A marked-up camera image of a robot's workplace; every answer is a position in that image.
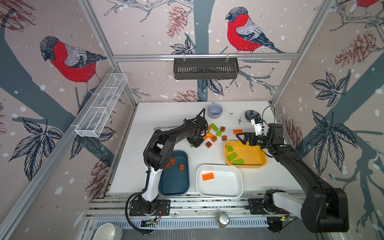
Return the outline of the green long lego brick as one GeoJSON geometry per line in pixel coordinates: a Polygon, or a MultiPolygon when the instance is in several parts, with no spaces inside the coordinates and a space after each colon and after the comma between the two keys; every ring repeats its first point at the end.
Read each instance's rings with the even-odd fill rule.
{"type": "Polygon", "coordinates": [[[245,162],[243,159],[237,159],[237,160],[233,160],[232,164],[233,165],[244,165],[245,162]]]}

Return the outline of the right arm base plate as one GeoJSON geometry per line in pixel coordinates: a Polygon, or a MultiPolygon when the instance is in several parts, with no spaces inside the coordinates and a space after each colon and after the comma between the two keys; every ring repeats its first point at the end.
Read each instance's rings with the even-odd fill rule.
{"type": "Polygon", "coordinates": [[[279,209],[276,206],[265,203],[264,199],[248,199],[251,215],[289,215],[285,210],[279,209]]]}

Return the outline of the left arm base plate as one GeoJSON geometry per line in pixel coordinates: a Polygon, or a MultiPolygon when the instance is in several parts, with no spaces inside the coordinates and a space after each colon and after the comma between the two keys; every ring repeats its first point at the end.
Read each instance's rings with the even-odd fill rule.
{"type": "Polygon", "coordinates": [[[170,205],[170,200],[154,200],[151,203],[145,200],[133,200],[128,205],[128,212],[130,217],[168,216],[170,205]]]}

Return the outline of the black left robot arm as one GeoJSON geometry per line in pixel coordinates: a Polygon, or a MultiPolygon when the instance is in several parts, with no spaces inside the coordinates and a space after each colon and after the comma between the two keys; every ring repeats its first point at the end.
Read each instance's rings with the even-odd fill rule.
{"type": "Polygon", "coordinates": [[[186,139],[189,144],[198,148],[204,143],[204,137],[209,129],[203,108],[196,117],[184,119],[183,124],[171,130],[156,130],[143,152],[144,163],[147,167],[146,183],[141,192],[130,195],[125,206],[125,215],[135,199],[139,203],[139,212],[151,215],[156,211],[159,197],[159,183],[163,170],[170,164],[174,147],[186,139]]]}

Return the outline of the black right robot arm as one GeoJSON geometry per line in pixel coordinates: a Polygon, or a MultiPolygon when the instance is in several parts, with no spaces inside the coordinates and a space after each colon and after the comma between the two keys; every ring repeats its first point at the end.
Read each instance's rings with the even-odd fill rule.
{"type": "Polygon", "coordinates": [[[285,192],[268,190],[266,207],[283,209],[297,216],[312,233],[345,233],[349,230],[347,194],[323,181],[304,163],[295,148],[285,144],[282,125],[269,124],[266,135],[262,132],[246,132],[236,137],[243,145],[267,149],[290,172],[306,194],[305,200],[301,201],[285,192]]]}

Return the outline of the orange lego plate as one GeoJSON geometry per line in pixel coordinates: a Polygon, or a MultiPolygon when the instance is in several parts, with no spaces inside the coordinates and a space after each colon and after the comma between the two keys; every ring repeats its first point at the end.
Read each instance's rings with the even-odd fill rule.
{"type": "Polygon", "coordinates": [[[208,180],[213,180],[215,177],[213,173],[208,173],[208,174],[203,174],[202,178],[203,178],[203,181],[208,181],[208,180]]]}

